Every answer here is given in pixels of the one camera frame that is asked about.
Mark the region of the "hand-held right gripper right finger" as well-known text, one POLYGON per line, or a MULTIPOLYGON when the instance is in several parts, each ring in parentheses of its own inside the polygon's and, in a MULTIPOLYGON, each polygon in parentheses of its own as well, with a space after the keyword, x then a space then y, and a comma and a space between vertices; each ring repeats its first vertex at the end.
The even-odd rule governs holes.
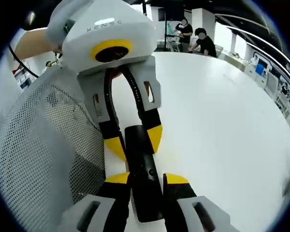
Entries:
POLYGON ((197 196, 189 181, 163 174, 163 207, 168 232, 236 232, 228 213, 205 196, 197 196))

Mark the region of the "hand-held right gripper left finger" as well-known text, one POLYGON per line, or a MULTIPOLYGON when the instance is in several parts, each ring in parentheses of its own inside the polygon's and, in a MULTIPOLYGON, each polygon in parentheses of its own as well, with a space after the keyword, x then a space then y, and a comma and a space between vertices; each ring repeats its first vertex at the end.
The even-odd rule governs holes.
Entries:
POLYGON ((130 173, 106 178, 96 195, 88 194, 67 209, 58 232, 123 232, 129 217, 130 173))

